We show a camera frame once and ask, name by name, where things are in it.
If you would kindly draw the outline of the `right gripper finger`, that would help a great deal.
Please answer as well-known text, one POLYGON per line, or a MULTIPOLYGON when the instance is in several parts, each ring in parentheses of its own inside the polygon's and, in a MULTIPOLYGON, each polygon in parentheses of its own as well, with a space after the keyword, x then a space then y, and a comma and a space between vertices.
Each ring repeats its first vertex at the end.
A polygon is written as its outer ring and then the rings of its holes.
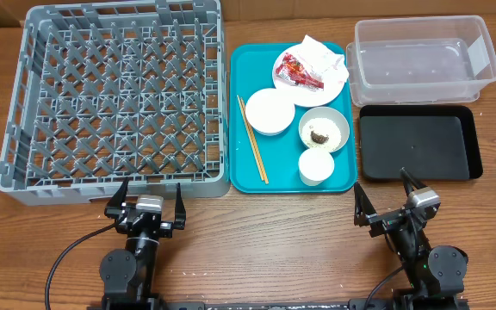
POLYGON ((359 182, 354 183, 353 189, 355 195, 354 224, 369 226, 370 219, 376 217, 377 213, 359 182))
POLYGON ((400 169, 400 178, 403 182, 406 195, 410 195, 413 191, 426 187, 424 183, 414 177, 405 167, 400 169))

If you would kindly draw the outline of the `red snack wrapper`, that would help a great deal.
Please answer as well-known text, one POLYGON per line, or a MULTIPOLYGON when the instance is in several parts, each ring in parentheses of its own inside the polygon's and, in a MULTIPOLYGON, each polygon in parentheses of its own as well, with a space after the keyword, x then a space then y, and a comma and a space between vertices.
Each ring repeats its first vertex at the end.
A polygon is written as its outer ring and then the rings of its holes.
POLYGON ((298 86, 311 91, 324 89, 324 83, 319 77, 313 75, 313 72, 308 70, 292 53, 283 55, 274 73, 277 78, 291 86, 298 86))

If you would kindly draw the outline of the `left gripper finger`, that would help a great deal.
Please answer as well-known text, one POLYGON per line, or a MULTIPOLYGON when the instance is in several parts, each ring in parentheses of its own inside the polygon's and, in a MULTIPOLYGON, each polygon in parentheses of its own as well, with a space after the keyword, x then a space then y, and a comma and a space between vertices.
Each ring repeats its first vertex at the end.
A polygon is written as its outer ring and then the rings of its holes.
POLYGON ((124 208, 122 203, 127 198, 127 189, 128 189, 129 178, 126 177, 122 182, 120 188, 115 192, 115 194, 111 197, 111 199, 106 204, 104 215, 110 219, 119 219, 123 212, 124 208))
POLYGON ((174 222, 173 228, 176 230, 183 230, 186 224, 186 209, 183 203, 181 184, 176 186, 176 202, 174 208, 174 222))

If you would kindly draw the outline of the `white paper napkin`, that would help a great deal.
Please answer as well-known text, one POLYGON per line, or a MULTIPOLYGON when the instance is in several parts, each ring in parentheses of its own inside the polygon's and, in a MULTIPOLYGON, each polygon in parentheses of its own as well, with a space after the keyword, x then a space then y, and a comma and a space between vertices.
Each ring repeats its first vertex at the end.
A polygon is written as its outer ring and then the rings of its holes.
POLYGON ((345 83, 348 80, 349 72, 343 54, 334 53, 307 34, 297 49, 302 60, 321 78, 331 78, 335 83, 345 83))

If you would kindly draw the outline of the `brown food scrap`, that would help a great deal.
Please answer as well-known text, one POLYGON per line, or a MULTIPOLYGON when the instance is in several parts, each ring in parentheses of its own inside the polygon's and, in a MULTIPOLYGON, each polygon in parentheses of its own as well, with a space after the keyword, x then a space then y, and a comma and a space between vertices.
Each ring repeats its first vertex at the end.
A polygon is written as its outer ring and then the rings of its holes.
POLYGON ((327 135, 316 133, 315 131, 312 131, 310 133, 310 137, 312 142, 321 145, 325 144, 329 140, 329 137, 327 135))

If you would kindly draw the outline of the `large pink round plate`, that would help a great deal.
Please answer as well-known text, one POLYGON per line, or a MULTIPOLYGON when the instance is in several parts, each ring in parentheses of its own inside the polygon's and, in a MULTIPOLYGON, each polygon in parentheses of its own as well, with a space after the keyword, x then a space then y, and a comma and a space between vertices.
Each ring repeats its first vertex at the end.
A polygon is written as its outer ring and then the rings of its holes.
POLYGON ((313 108, 327 104, 335 104, 336 101, 350 101, 349 73, 346 68, 346 58, 340 46, 325 42, 325 47, 339 56, 341 63, 331 66, 321 74, 324 88, 310 90, 304 86, 294 86, 287 83, 275 74, 276 68, 282 63, 284 56, 298 53, 300 43, 286 44, 274 61, 271 69, 272 84, 276 89, 285 91, 292 96, 294 103, 300 107, 313 108))

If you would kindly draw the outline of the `white rice pile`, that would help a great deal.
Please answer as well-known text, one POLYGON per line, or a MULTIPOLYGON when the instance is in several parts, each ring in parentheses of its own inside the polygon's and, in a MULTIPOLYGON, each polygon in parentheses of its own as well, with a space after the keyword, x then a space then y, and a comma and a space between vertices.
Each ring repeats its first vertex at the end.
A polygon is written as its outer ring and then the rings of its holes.
POLYGON ((327 152, 335 152, 341 144, 342 134, 334 121, 327 118, 312 118, 302 127, 301 140, 308 148, 319 148, 327 152), (312 142, 310 137, 312 131, 327 135, 329 140, 322 145, 312 142))

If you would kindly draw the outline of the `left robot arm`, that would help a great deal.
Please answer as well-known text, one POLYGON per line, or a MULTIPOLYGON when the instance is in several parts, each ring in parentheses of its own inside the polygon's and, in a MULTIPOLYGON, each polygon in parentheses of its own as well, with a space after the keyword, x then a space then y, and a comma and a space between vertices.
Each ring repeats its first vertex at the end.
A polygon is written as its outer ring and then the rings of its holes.
POLYGON ((114 221, 115 230, 127 236, 124 247, 112 250, 101 261, 104 309, 163 310, 168 306, 152 291, 152 280, 161 239, 183 230, 186 210, 181 186, 176 186, 174 219, 163 220, 164 198, 140 195, 135 203, 127 202, 125 180, 108 201, 104 214, 114 221))

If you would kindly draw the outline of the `pink bowl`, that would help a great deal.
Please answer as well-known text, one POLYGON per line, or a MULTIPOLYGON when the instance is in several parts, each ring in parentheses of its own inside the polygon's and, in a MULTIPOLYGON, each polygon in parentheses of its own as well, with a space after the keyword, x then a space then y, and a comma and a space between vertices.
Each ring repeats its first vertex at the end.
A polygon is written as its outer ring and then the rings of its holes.
POLYGON ((245 104, 245 117, 258 133, 278 135, 294 120, 295 104, 282 90, 258 90, 245 104))

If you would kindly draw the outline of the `grey bowl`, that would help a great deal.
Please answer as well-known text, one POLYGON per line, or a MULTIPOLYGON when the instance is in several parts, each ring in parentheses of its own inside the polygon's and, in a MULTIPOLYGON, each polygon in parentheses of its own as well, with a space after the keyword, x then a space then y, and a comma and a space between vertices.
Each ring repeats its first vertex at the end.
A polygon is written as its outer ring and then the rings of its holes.
POLYGON ((336 151, 339 151, 348 141, 350 137, 350 125, 346 118, 336 109, 329 107, 316 107, 310 108, 300 119, 299 122, 299 135, 301 138, 302 127, 312 118, 327 118, 336 123, 339 127, 342 140, 339 148, 336 151))

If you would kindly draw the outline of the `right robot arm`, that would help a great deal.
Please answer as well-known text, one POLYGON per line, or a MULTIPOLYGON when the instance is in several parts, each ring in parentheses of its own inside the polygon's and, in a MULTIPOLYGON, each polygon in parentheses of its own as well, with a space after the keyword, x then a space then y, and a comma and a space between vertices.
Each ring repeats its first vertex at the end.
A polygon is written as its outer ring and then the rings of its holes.
POLYGON ((437 214, 439 195, 406 169, 400 170, 406 192, 402 208, 378 214, 359 183, 355 196, 354 224, 367 226, 372 238, 383 236, 400 267, 381 280, 364 299, 348 301, 350 309, 468 309, 468 302, 457 296, 464 291, 468 255, 450 245, 431 246, 425 236, 427 221, 437 214), (395 289, 389 299, 376 293, 400 272, 406 274, 409 288, 395 289))

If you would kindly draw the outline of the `white plastic cup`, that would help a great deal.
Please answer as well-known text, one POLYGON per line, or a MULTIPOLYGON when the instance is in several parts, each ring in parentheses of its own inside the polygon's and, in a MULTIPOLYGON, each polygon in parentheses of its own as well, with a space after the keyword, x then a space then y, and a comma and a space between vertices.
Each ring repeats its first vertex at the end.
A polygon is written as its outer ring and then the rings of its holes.
POLYGON ((329 178, 335 169, 332 155, 322 149, 306 149, 299 157, 301 181, 307 186, 317 186, 329 178))

